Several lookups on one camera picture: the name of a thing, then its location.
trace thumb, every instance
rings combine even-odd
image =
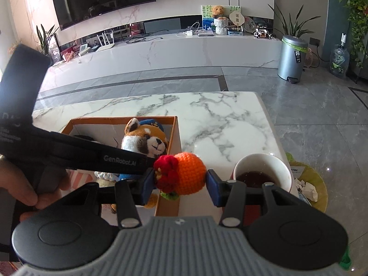
[[[4,158],[0,159],[0,188],[6,189],[15,199],[28,206],[37,203],[37,194],[24,173]]]

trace black circular disc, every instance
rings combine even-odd
[[[115,234],[113,227],[85,207],[45,209],[15,228],[12,244],[24,263],[65,270],[100,257],[111,246]]]
[[[248,241],[266,260],[293,270],[316,270],[339,262],[347,247],[345,229],[305,206],[276,206],[249,226]]]

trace blue wall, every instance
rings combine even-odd
[[[321,55],[324,60],[330,59],[332,47],[340,43],[341,34],[348,33],[349,9],[343,7],[344,1],[339,3],[339,0],[328,0],[326,36]]]

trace plush ear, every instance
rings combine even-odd
[[[128,133],[135,131],[140,127],[139,121],[136,118],[132,118],[125,127],[124,133],[127,135]]]

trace cup rim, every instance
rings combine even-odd
[[[282,165],[286,168],[287,171],[289,171],[289,175],[290,175],[290,179],[291,179],[291,182],[290,182],[290,188],[287,192],[291,192],[291,189],[293,188],[293,174],[291,173],[290,169],[288,168],[288,166],[284,163],[283,160],[281,160],[279,157],[276,157],[275,155],[270,155],[269,153],[251,153],[249,155],[246,155],[245,157],[242,157],[236,164],[235,164],[235,167],[233,169],[233,174],[232,174],[232,177],[234,180],[236,180],[236,177],[235,177],[235,170],[236,170],[236,167],[238,166],[238,164],[244,160],[245,158],[247,157],[250,157],[250,156],[255,156],[255,155],[260,155],[260,156],[266,156],[266,157],[275,157],[276,159],[278,159]]]

